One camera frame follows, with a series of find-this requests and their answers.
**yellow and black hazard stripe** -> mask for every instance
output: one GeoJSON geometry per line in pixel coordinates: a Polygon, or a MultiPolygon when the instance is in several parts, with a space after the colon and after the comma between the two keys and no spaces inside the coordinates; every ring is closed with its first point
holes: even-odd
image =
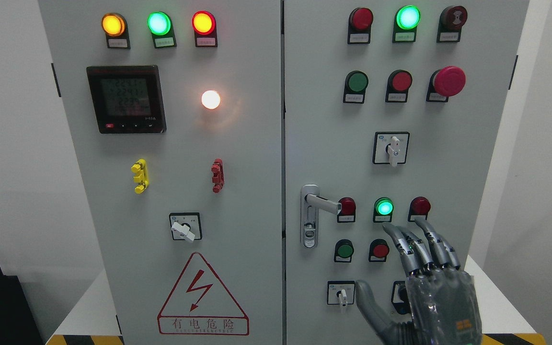
{"type": "Polygon", "coordinates": [[[546,345],[541,334],[483,334],[481,345],[546,345]]]}
{"type": "MultiPolygon", "coordinates": [[[[54,335],[46,345],[125,345],[122,336],[54,335]]],[[[483,334],[482,345],[546,345],[541,334],[483,334]]]]}
{"type": "Polygon", "coordinates": [[[124,345],[122,336],[59,335],[55,334],[46,345],[124,345]]]}

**glowing white light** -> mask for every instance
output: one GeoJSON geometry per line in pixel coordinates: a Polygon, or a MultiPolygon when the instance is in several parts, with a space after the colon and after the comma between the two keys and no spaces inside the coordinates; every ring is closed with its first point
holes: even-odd
{"type": "Polygon", "coordinates": [[[221,96],[214,90],[208,90],[201,95],[201,104],[207,109],[216,109],[221,104],[221,96]]]}

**lightning bolt symbol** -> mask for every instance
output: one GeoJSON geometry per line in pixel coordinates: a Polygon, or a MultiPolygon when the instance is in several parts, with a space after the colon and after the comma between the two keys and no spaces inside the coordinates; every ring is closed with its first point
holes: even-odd
{"type": "Polygon", "coordinates": [[[204,290],[204,293],[201,294],[201,296],[199,297],[199,299],[197,300],[197,302],[191,304],[191,309],[189,310],[189,312],[192,312],[193,310],[195,310],[195,308],[198,307],[198,303],[199,301],[201,301],[201,299],[203,299],[203,297],[206,295],[206,293],[208,292],[208,290],[210,290],[210,288],[212,287],[212,284],[209,284],[209,285],[204,285],[204,286],[199,286],[199,287],[193,287],[195,286],[195,283],[197,283],[197,281],[201,278],[201,276],[204,275],[204,270],[203,269],[200,269],[198,272],[197,272],[197,275],[195,275],[195,278],[193,278],[193,281],[191,282],[191,284],[189,285],[189,288],[186,289],[186,292],[193,292],[193,291],[197,291],[197,290],[201,290],[203,288],[205,288],[206,290],[204,290]]]}

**electrical hazard symbol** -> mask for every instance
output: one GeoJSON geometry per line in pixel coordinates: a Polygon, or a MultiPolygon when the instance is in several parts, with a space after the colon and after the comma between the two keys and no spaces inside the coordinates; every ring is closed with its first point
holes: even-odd
{"type": "Polygon", "coordinates": [[[157,323],[161,334],[249,334],[248,316],[197,252],[184,265],[157,323]]]}

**white wall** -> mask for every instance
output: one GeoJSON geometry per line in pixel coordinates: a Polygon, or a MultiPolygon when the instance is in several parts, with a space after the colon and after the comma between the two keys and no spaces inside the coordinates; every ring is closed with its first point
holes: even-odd
{"type": "Polygon", "coordinates": [[[484,270],[552,345],[552,3],[484,270]]]}
{"type": "Polygon", "coordinates": [[[469,254],[481,267],[484,265],[495,219],[499,212],[499,200],[504,192],[506,175],[510,167],[510,159],[515,147],[519,123],[527,100],[529,84],[550,4],[551,0],[530,0],[529,2],[528,14],[517,51],[519,54],[517,68],[512,87],[506,96],[502,121],[497,132],[487,182],[484,185],[483,198],[470,244],[469,254]]]}
{"type": "Polygon", "coordinates": [[[36,0],[0,0],[0,264],[44,340],[103,263],[36,0]]]}

